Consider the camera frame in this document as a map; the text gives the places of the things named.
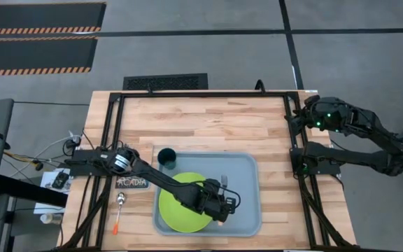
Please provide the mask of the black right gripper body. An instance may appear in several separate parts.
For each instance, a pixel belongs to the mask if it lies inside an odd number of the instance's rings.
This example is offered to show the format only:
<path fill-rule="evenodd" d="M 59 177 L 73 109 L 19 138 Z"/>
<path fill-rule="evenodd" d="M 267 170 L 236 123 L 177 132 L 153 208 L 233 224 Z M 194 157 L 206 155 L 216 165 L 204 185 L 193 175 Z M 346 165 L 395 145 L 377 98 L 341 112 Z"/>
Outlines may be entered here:
<path fill-rule="evenodd" d="M 304 100 L 302 119 L 308 128 L 317 127 L 320 130 L 334 130 L 332 114 L 335 110 L 335 98 L 314 95 Z"/>

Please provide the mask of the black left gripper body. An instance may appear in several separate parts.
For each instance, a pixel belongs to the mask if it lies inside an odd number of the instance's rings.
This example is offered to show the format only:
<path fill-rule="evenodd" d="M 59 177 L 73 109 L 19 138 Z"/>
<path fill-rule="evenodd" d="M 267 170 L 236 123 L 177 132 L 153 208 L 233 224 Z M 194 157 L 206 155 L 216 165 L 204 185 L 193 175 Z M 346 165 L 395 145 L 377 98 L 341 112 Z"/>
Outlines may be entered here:
<path fill-rule="evenodd" d="M 214 211 L 222 211 L 231 209 L 231 198 L 224 194 L 225 189 L 222 188 L 219 181 L 208 178 L 197 184 L 199 192 L 195 197 L 195 203 L 192 210 L 198 214 L 205 214 L 213 219 Z"/>

